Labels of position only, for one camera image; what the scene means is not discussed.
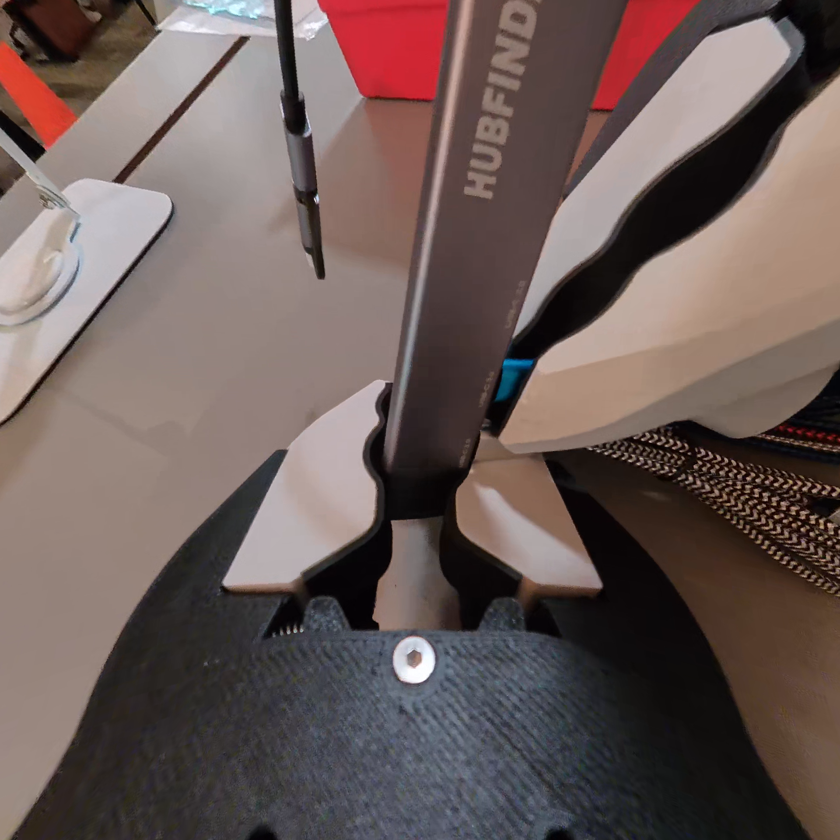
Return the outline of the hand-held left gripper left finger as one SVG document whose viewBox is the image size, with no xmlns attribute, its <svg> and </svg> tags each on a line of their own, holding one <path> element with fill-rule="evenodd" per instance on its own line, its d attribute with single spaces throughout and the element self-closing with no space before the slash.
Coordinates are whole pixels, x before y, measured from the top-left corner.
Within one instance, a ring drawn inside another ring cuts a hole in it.
<svg viewBox="0 0 840 840">
<path fill-rule="evenodd" d="M 339 596 L 375 586 L 372 561 L 342 570 L 382 525 L 382 480 L 371 446 L 390 382 L 375 380 L 303 430 L 282 460 L 236 550 L 223 588 L 232 593 Z"/>
</svg>

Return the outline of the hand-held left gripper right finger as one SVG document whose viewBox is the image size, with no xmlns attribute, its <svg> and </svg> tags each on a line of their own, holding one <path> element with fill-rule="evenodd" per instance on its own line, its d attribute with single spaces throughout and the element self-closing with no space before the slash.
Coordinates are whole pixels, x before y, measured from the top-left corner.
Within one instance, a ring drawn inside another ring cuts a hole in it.
<svg viewBox="0 0 840 840">
<path fill-rule="evenodd" d="M 469 596 L 594 596 L 602 579 L 540 455 L 476 460 L 451 509 L 451 583 Z"/>
</svg>

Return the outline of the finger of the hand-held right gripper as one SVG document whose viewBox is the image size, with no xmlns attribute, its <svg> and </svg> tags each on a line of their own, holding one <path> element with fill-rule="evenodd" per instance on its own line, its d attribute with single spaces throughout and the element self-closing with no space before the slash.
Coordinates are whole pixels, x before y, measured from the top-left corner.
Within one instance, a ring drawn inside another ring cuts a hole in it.
<svg viewBox="0 0 840 840">
<path fill-rule="evenodd" d="M 701 2 L 622 96 L 574 174 L 511 341 L 542 354 L 725 209 L 805 100 L 784 2 Z"/>
<path fill-rule="evenodd" d="M 785 126 L 750 188 L 651 259 L 535 364 L 501 445 L 517 454 L 693 421 L 730 438 L 810 403 L 839 363 L 839 86 Z"/>
</svg>

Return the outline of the grey USB hub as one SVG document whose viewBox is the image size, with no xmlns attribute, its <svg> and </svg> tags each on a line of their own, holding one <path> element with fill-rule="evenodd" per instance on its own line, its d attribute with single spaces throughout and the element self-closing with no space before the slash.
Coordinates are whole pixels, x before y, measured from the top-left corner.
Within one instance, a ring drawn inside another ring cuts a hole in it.
<svg viewBox="0 0 840 840">
<path fill-rule="evenodd" d="M 625 1 L 448 5 L 381 457 L 391 520 L 466 475 Z"/>
</svg>

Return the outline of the red plastic storage bin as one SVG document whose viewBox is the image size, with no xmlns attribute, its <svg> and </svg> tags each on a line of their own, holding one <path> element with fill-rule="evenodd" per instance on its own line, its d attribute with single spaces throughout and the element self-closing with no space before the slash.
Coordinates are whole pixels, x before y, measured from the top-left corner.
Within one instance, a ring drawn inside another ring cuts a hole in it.
<svg viewBox="0 0 840 840">
<path fill-rule="evenodd" d="M 445 38 L 446 1 L 319 1 L 360 94 L 431 101 Z M 698 1 L 630 1 L 591 110 L 611 111 L 644 64 Z"/>
</svg>

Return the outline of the grey desk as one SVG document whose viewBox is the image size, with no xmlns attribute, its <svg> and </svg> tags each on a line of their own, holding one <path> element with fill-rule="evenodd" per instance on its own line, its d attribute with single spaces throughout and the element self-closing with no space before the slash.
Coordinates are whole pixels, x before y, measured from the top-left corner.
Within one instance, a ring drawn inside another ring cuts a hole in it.
<svg viewBox="0 0 840 840">
<path fill-rule="evenodd" d="M 128 178 L 171 222 L 2 426 L 2 838 L 69 746 L 143 594 L 274 451 L 396 361 L 431 107 L 360 96 L 299 44 L 327 279 L 302 254 L 272 38 L 247 40 Z M 838 600 L 702 502 L 588 451 L 559 462 L 685 599 L 814 838 L 838 838 Z"/>
</svg>

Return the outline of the white lamp base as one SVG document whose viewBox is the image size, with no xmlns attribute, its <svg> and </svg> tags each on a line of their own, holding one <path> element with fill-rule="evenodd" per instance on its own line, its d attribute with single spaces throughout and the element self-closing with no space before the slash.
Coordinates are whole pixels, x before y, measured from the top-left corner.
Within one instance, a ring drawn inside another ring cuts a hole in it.
<svg viewBox="0 0 840 840">
<path fill-rule="evenodd" d="M 60 189 L 2 131 L 43 210 L 1 257 L 1 422 L 36 392 L 171 221 L 170 197 L 81 179 Z"/>
</svg>

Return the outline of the clear plastic bag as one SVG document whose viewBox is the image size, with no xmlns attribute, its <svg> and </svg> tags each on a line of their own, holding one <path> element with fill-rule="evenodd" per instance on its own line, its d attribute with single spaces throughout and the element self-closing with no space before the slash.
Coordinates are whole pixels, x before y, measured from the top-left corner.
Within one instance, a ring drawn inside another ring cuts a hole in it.
<svg viewBox="0 0 840 840">
<path fill-rule="evenodd" d="M 311 40 L 328 23 L 317 1 L 291 1 L 296 39 Z M 158 31 L 192 35 L 273 36 L 275 4 L 271 1 L 181 1 L 156 25 Z"/>
</svg>

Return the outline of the red flat object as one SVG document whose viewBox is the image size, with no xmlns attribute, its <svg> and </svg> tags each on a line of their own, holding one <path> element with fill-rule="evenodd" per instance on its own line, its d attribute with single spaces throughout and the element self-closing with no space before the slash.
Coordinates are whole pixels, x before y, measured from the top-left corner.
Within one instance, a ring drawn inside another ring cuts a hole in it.
<svg viewBox="0 0 840 840">
<path fill-rule="evenodd" d="M 47 149 L 77 116 L 7 43 L 1 43 L 1 84 Z"/>
</svg>

